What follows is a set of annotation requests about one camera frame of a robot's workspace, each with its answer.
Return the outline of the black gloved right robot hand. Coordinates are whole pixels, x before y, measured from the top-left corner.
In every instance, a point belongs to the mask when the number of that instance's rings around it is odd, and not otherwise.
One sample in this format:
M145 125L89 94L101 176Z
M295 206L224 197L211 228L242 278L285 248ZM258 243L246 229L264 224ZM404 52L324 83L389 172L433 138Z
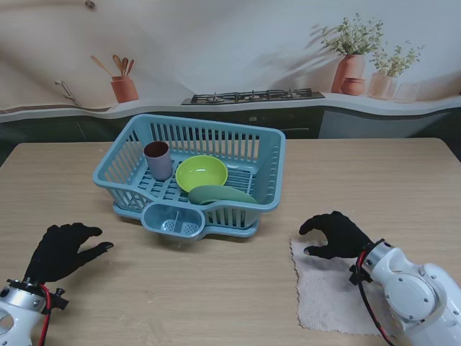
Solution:
M306 235L312 230L321 231L327 245L306 247L304 253L322 259L356 258L372 240L347 216L338 211L309 218L300 227L299 234Z

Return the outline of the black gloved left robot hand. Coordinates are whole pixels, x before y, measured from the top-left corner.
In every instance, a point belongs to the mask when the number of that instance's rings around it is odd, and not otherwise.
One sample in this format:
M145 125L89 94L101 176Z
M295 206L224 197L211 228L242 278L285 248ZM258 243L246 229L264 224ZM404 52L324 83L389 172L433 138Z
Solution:
M113 248L113 243L104 241L91 249L80 250L91 237L101 235L100 228L82 223L52 225L35 249L23 281L39 286L69 276Z

